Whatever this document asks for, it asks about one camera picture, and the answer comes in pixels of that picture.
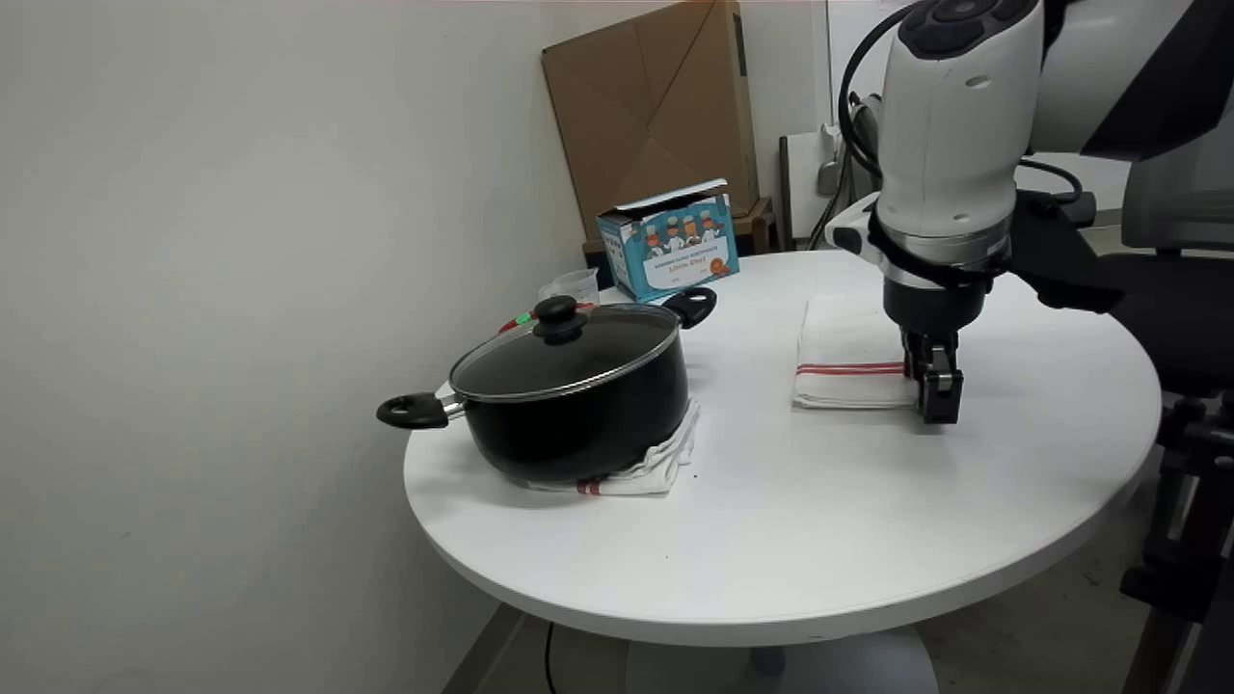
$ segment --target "pot handle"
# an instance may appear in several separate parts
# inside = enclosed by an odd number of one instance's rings
[[[717,293],[705,284],[695,284],[664,301],[664,310],[671,310],[684,319],[684,328],[695,328],[717,310]]]
[[[376,419],[390,429],[443,429],[459,401],[435,401],[435,393],[403,393],[376,404]]]

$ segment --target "white towel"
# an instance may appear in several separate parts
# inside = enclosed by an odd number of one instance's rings
[[[798,337],[795,404],[800,409],[903,409],[903,338],[878,303],[808,298]]]
[[[678,433],[668,434],[658,446],[648,446],[639,461],[587,485],[545,485],[545,483],[523,483],[523,485],[545,494],[569,488],[581,497],[668,497],[678,474],[690,468],[695,424],[698,424],[698,404],[690,401]]]

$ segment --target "pot lid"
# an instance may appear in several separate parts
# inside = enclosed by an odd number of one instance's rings
[[[574,298],[534,303],[532,328],[514,328],[466,352],[451,387],[466,401],[547,401],[592,389],[650,364],[676,342],[678,315],[658,303],[600,303]]]

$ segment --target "table leg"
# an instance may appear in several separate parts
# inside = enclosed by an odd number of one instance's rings
[[[808,648],[657,648],[632,643],[623,691],[671,694],[935,694],[917,632],[876,632]]]

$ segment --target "cardboard box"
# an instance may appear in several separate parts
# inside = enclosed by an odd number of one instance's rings
[[[617,203],[596,229],[614,283],[645,303],[739,271],[726,182]]]
[[[545,51],[587,240],[592,218],[664,190],[726,177],[758,200],[736,0],[687,0]]]

